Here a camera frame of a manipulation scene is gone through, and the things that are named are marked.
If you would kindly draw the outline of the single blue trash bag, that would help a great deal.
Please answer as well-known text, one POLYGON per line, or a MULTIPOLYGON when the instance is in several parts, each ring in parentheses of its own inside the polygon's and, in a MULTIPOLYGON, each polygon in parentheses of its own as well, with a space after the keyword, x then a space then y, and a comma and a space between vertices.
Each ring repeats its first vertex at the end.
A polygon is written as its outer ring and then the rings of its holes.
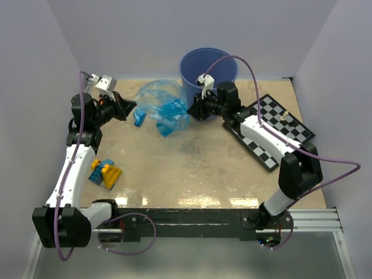
POLYGON ((188 129, 190 116, 185 91, 175 80, 154 80, 144 84, 136 93, 136 109, 156 122, 160 135, 188 129))

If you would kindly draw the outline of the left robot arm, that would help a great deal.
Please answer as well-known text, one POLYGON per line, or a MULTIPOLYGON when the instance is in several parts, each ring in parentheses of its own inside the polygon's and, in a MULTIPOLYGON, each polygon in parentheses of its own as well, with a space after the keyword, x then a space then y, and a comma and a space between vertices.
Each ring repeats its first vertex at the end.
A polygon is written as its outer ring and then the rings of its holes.
POLYGON ((114 92, 113 98, 103 95, 99 100, 88 93, 72 97, 73 118, 69 122, 61 174, 45 205, 32 213, 43 247, 82 248, 88 245, 92 231, 99 225, 114 228, 120 223, 114 200, 97 200, 88 209, 81 210, 80 197, 101 143, 101 127, 112 119, 125 121, 136 105, 118 92, 114 92))

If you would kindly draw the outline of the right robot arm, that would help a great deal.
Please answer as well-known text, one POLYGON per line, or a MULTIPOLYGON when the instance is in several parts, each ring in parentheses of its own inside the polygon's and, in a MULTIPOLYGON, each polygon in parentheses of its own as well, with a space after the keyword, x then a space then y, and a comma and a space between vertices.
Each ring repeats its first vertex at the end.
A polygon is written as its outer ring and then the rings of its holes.
POLYGON ((222 117, 223 126, 229 132, 252 140, 280 165, 278 190, 248 218, 257 229, 273 228, 292 203, 322 182, 320 162, 316 159, 317 148, 311 143, 302 145, 286 137, 253 114, 241 104, 233 82, 218 84, 215 94, 211 91, 212 82, 200 78, 197 83, 202 90, 195 94, 187 111, 189 115, 198 120, 211 115, 222 117))

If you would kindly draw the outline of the blue trash bag roll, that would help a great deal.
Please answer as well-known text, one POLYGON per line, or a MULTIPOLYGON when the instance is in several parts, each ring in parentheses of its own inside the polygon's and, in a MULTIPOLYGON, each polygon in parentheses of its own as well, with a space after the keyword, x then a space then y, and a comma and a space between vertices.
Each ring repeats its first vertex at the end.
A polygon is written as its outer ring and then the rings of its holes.
POLYGON ((134 116, 134 125, 136 127, 141 127, 145 121, 146 113, 140 109, 136 109, 133 113, 134 116))

